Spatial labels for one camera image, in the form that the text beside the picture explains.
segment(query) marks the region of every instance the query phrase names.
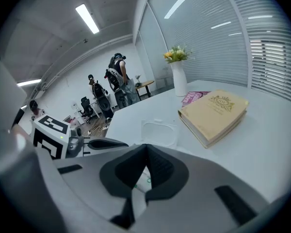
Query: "vase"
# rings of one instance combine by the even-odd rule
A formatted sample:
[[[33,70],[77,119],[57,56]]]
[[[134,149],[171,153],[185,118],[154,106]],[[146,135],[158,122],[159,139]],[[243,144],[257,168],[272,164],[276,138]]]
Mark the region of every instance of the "vase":
[[[183,97],[187,94],[187,82],[182,68],[182,61],[170,63],[174,76],[176,96]]]

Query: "purple book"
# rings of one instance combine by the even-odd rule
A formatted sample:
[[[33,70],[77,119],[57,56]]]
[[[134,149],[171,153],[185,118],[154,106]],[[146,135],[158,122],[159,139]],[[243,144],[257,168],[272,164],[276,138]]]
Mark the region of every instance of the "purple book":
[[[199,98],[205,96],[209,92],[210,91],[190,91],[190,92],[188,92],[188,94],[182,100],[182,107],[198,100]]]

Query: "office chair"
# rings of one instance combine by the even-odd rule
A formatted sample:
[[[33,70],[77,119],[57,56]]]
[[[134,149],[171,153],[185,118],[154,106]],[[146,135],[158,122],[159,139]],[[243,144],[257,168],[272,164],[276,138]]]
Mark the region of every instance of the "office chair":
[[[81,112],[82,113],[82,117],[89,117],[86,120],[86,123],[90,123],[91,119],[93,118],[91,115],[94,113],[94,110],[90,105],[89,99],[87,97],[82,98],[81,99],[81,105],[82,105],[82,107],[84,109],[84,112]]]

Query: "white cube with marker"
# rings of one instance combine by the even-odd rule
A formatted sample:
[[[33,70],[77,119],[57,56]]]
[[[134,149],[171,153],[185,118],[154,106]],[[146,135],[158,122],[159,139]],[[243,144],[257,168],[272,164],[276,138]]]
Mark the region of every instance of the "white cube with marker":
[[[36,147],[47,149],[52,159],[65,158],[69,137],[70,123],[47,114],[33,121],[32,143]]]

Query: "book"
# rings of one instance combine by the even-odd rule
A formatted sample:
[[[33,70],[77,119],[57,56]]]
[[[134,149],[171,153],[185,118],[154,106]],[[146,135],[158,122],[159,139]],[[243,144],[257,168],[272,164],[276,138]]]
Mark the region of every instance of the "book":
[[[208,148],[234,129],[246,114],[249,102],[224,90],[209,92],[178,110],[180,119]]]
[[[200,99],[204,95],[208,94],[210,91],[190,91],[182,100],[182,107]]]

